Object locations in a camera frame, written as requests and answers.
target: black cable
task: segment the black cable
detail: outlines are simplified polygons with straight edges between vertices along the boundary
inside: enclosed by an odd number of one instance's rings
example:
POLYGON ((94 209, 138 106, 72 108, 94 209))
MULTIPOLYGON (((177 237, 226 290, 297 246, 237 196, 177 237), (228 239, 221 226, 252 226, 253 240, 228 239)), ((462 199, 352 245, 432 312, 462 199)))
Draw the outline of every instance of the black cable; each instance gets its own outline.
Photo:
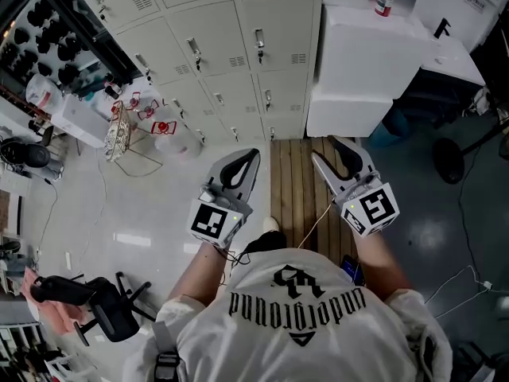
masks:
POLYGON ((482 147, 482 145, 479 146, 476 153, 474 154, 474 157, 472 159, 472 164, 470 165, 470 168, 468 169, 467 173, 465 174, 465 176, 463 178, 463 181, 461 182, 460 196, 458 197, 458 207, 460 207, 460 212, 461 212, 461 224, 463 225, 464 236, 467 240, 468 252, 470 253, 470 258, 472 259, 472 265, 474 267, 474 270, 476 271, 478 279, 481 279, 481 276, 480 276, 479 269, 477 268, 477 263, 476 263, 476 258, 474 257, 474 252, 472 250, 472 247, 470 246, 470 237, 468 235, 468 229, 467 229, 467 225, 465 223, 465 215, 464 215, 463 205, 461 204, 461 197, 463 196, 464 183, 467 181, 468 176, 470 175, 470 173, 472 172, 472 170, 474 168, 474 165, 476 164, 476 158, 480 152, 481 147, 482 147))

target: wooden floor board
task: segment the wooden floor board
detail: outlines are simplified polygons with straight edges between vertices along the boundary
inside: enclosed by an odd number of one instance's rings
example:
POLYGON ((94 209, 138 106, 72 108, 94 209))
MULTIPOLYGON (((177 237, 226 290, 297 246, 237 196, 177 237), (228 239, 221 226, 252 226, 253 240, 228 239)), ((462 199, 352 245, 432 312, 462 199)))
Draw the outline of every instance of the wooden floor board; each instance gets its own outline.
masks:
POLYGON ((286 246, 293 246, 293 191, 292 159, 289 140, 281 140, 281 200, 282 232, 286 235, 286 246))
MULTIPOLYGON (((319 154, 324 153, 324 143, 321 138, 312 138, 311 147, 319 154)), ((327 189, 324 180, 320 174, 314 169, 315 178, 315 206, 317 220, 324 214, 327 209, 327 189)), ((315 229, 317 231, 317 252, 328 257, 328 219, 322 219, 315 229)))
MULTIPOLYGON (((347 171, 326 138, 281 140, 270 144, 271 214, 296 248, 324 213, 332 196, 311 159, 312 150, 324 155, 342 175, 347 171)), ((356 255, 353 235, 335 207, 311 232, 302 248, 317 251, 340 265, 344 255, 356 255)))
POLYGON ((304 183, 300 141, 292 140, 290 148, 292 152, 293 247, 298 248, 304 239, 304 183))
MULTIPOLYGON (((311 161, 311 140, 301 140, 302 183, 304 187, 304 236, 317 219, 315 209, 315 179, 311 161)), ((317 251, 317 232, 313 231, 302 245, 304 249, 317 251)))

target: person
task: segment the person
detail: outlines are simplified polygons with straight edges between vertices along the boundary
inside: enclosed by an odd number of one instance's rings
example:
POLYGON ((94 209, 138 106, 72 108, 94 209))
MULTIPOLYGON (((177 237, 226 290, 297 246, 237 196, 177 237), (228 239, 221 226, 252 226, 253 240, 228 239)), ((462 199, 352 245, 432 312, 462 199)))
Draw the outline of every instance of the person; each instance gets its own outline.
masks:
MULTIPOLYGON (((286 248, 273 218, 217 295, 227 255, 203 243, 157 315, 179 381, 446 382, 453 354, 380 233, 355 237, 366 287, 313 251, 286 248)), ((160 338, 124 367, 154 380, 160 338)))

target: white t-shirt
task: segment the white t-shirt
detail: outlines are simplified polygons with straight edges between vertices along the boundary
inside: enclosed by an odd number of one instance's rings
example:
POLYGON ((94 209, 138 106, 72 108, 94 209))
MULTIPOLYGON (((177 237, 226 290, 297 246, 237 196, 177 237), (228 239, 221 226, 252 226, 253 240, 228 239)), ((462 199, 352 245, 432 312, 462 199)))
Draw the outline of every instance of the white t-shirt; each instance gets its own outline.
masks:
MULTIPOLYGON (((176 343, 181 382, 449 380, 452 351, 419 293, 381 302, 311 251, 249 258, 209 307, 182 296, 157 315, 176 343)), ((124 381, 153 380, 157 355, 151 334, 126 362, 124 381)))

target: wire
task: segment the wire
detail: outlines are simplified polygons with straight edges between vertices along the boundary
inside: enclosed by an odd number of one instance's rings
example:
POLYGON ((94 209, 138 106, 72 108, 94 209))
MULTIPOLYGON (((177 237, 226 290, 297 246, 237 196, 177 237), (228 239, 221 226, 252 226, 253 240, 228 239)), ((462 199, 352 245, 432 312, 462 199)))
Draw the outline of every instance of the wire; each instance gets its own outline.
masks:
POLYGON ((480 152, 481 147, 482 147, 482 145, 479 146, 476 153, 474 154, 474 158, 472 159, 472 164, 470 165, 468 172, 465 174, 463 181, 461 182, 460 195, 459 195, 458 201, 457 201, 458 207, 460 208, 460 212, 461 212, 461 224, 463 226, 464 235, 467 240, 468 252, 470 253, 470 258, 472 260, 472 265, 474 266, 474 270, 476 271, 477 277, 479 277, 479 278, 480 278, 480 272, 479 272, 479 269, 477 268, 477 263, 476 263, 476 258, 474 257, 474 252, 472 250, 472 247, 470 246, 470 236, 468 235, 468 229, 467 229, 467 225, 465 223, 465 215, 464 215, 463 205, 461 204, 461 198, 463 197, 464 183, 467 181, 468 176, 470 175, 470 173, 472 172, 472 170, 474 168, 474 165, 476 164, 476 158, 480 152))
POLYGON ((45 238, 46 228, 48 227, 49 220, 51 220, 51 215, 52 215, 52 212, 53 212, 53 207, 55 206, 56 202, 58 201, 58 192, 56 191, 55 185, 53 185, 52 182, 50 182, 50 181, 46 181, 45 180, 45 182, 50 184, 53 187, 53 190, 55 191, 55 201, 51 205, 51 209, 49 210, 49 214, 48 214, 48 219, 46 220, 45 228, 42 230, 41 240, 39 241, 39 245, 37 246, 35 262, 34 262, 34 265, 35 265, 36 269, 38 267, 39 258, 41 256, 41 246, 42 246, 42 241, 45 238))
POLYGON ((468 265, 467 267, 464 267, 463 269, 461 269, 460 271, 458 271, 458 272, 457 272, 457 273, 456 273, 453 277, 449 278, 449 280, 445 280, 445 282, 443 282, 443 283, 440 285, 440 287, 438 287, 438 288, 437 288, 437 290, 436 290, 433 294, 431 294, 431 297, 429 297, 429 298, 425 301, 425 303, 424 303, 424 304, 428 304, 428 303, 429 303, 429 302, 433 299, 433 297, 435 297, 435 296, 438 294, 438 292, 439 292, 440 290, 442 290, 442 288, 443 288, 443 287, 444 287, 447 283, 449 283, 451 280, 453 280, 453 279, 455 279, 456 277, 458 277, 459 275, 461 275, 461 273, 463 273, 466 269, 469 269, 469 268, 472 270, 472 273, 473 273, 473 275, 474 275, 474 282, 476 282, 476 283, 478 283, 478 284, 482 284, 482 285, 484 285, 482 282, 479 282, 479 281, 477 280, 476 272, 474 271, 474 268, 472 267, 472 265, 468 265))
POLYGON ((104 212, 104 207, 106 206, 106 203, 107 203, 107 200, 108 200, 108 193, 107 193, 107 189, 106 189, 106 179, 104 178, 104 174, 103 174, 103 171, 101 170, 101 165, 99 163, 99 157, 97 155, 97 150, 95 151, 95 160, 97 160, 97 168, 101 174, 101 177, 103 178, 103 186, 104 186, 104 202, 103 202, 103 206, 101 207, 101 212, 99 213, 99 216, 97 217, 97 219, 95 220, 95 223, 90 227, 90 229, 88 230, 88 236, 87 236, 87 246, 85 247, 83 253, 81 254, 80 256, 80 259, 78 260, 78 267, 80 267, 80 264, 81 264, 81 260, 83 259, 83 257, 86 255, 87 251, 88 251, 88 248, 90 247, 90 235, 91 235, 91 232, 92 232, 92 229, 95 228, 95 226, 99 223, 99 219, 101 219, 101 216, 103 216, 103 212, 104 212))
POLYGON ((446 314, 449 314, 451 311, 454 311, 455 309, 460 308, 461 306, 463 306, 463 305, 467 304, 468 302, 471 302, 471 301, 472 301, 474 298, 476 298, 477 296, 481 295, 482 293, 486 293, 486 292, 488 292, 488 289, 485 289, 485 290, 483 290, 483 291, 480 291, 479 293, 477 293, 477 294, 476 294, 476 295, 474 295, 473 297, 469 298, 468 300, 465 300, 465 301, 464 301, 464 302, 462 302, 461 304, 458 304, 457 306, 453 307, 452 309, 447 310, 447 311, 445 311, 444 313, 442 313, 442 314, 440 314, 440 315, 437 315, 437 316, 435 317, 435 319, 437 320, 438 318, 443 317, 443 316, 445 316, 446 314))
POLYGON ((321 217, 320 217, 320 218, 318 218, 317 222, 315 222, 315 224, 313 225, 313 227, 311 228, 311 230, 308 232, 308 234, 305 236, 305 238, 302 240, 301 244, 297 247, 297 249, 300 249, 300 248, 301 248, 301 246, 304 244, 304 242, 305 242, 305 241, 309 238, 309 235, 311 235, 311 232, 313 232, 314 228, 316 228, 316 227, 317 227, 318 222, 320 222, 320 221, 323 219, 323 217, 324 217, 325 215, 327 215, 327 212, 328 212, 328 211, 329 211, 329 209, 332 207, 332 204, 333 204, 333 203, 334 203, 334 201, 333 201, 333 202, 331 202, 331 203, 328 205, 328 207, 327 207, 327 209, 325 210, 325 212, 321 214, 321 217))

